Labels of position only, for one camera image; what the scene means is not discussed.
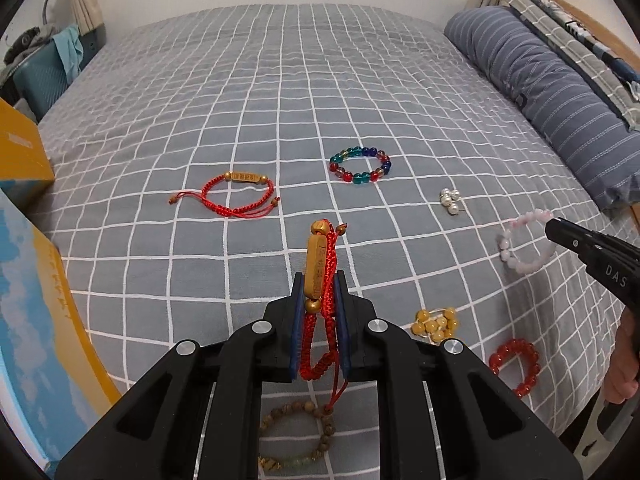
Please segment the right hand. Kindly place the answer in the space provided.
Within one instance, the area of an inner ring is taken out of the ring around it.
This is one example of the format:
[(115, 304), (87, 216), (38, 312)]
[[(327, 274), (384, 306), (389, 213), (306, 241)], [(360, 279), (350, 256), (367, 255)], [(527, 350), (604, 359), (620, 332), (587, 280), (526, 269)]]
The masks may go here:
[(603, 382), (606, 402), (622, 404), (638, 391), (639, 355), (634, 352), (634, 316), (628, 308), (623, 310), (620, 326), (616, 330), (615, 348)]

